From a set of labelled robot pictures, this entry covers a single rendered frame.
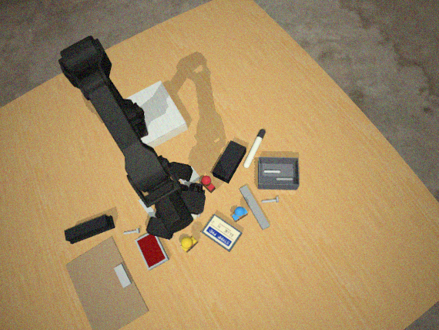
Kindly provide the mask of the grey flat bar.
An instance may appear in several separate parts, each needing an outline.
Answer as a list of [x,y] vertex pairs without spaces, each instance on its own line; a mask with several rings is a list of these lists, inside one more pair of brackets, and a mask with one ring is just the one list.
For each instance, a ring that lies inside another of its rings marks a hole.
[[250,193],[250,190],[248,189],[247,185],[240,188],[240,192],[243,195],[245,201],[247,202],[248,206],[250,207],[251,211],[256,217],[256,220],[258,224],[260,225],[262,231],[268,228],[270,225],[266,218],[264,217],[260,207],[258,206],[257,202],[255,201],[253,195]]
[[141,199],[139,199],[139,202],[141,203],[141,205],[143,206],[143,208],[146,210],[146,212],[150,217],[155,217],[155,211],[151,207],[147,208],[147,206],[142,202]]

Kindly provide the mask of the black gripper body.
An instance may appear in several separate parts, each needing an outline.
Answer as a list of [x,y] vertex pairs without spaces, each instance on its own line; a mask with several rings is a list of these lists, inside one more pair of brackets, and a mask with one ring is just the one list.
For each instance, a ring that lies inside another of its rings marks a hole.
[[[190,178],[193,173],[193,169],[190,165],[184,163],[177,163],[177,162],[171,162],[170,165],[179,179],[186,180],[187,182],[190,181]],[[182,188],[182,184],[179,182],[179,180],[177,180],[177,183],[180,186],[180,188]],[[173,237],[173,234],[168,233],[168,231],[166,230],[161,218],[159,219],[156,217],[151,217],[149,219],[146,232],[147,234],[151,234],[157,237],[162,237],[168,240]]]

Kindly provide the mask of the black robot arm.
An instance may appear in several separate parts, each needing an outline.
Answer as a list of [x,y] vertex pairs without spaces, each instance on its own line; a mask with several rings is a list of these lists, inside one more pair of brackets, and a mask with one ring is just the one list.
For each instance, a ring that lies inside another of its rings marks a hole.
[[90,100],[124,154],[128,181],[142,202],[147,208],[155,204],[168,233],[186,228],[193,222],[192,214],[204,210],[203,185],[192,183],[185,190],[180,188],[169,161],[141,140],[148,136],[144,110],[132,100],[123,99],[112,83],[112,63],[99,39],[85,37],[60,55],[62,73]]

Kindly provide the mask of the yellow rubber stamp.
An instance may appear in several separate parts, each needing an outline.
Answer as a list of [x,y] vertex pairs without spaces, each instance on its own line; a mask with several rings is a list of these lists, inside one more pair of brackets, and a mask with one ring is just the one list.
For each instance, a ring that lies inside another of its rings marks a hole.
[[196,246],[197,243],[198,241],[196,241],[193,237],[184,237],[181,240],[182,248],[186,253],[188,253],[194,246]]

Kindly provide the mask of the white and blue stamp pad tin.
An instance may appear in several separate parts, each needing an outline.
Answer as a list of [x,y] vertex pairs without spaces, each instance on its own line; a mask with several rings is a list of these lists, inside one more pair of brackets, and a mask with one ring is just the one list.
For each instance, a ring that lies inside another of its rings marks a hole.
[[243,232],[219,218],[215,214],[201,231],[209,239],[219,244],[230,252],[235,243],[240,239]]

